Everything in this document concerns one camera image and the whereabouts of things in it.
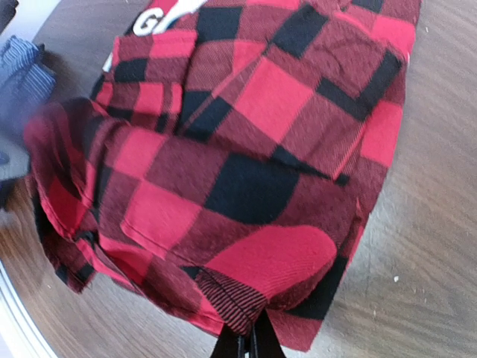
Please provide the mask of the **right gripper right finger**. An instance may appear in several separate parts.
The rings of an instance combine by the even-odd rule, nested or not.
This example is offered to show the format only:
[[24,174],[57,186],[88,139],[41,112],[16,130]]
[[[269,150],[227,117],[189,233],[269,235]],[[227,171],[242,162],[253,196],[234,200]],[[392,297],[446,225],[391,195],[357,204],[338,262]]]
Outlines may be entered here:
[[263,310],[250,333],[251,358],[285,358],[279,340],[268,317]]

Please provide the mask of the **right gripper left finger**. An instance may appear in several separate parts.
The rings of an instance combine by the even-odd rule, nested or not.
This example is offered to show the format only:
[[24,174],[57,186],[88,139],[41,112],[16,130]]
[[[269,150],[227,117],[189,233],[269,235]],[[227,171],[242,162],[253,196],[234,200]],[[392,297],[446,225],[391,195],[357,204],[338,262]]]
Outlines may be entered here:
[[248,353],[248,338],[234,333],[224,325],[210,358],[245,358]]

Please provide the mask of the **red black plaid shirt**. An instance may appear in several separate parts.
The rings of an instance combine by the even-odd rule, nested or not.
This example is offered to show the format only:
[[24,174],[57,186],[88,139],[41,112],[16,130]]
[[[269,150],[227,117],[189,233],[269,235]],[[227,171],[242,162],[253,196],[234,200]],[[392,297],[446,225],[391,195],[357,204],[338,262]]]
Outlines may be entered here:
[[392,164],[419,1],[151,1],[89,98],[26,127],[37,230],[219,336],[310,349]]

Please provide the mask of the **blue checked shirt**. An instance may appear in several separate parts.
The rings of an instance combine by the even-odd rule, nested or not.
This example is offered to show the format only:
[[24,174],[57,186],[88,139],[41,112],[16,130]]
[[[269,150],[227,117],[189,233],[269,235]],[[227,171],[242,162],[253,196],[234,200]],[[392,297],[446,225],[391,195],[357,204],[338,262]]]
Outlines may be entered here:
[[45,46],[17,36],[1,46],[1,134],[23,146],[31,117],[50,99],[56,75],[44,63]]

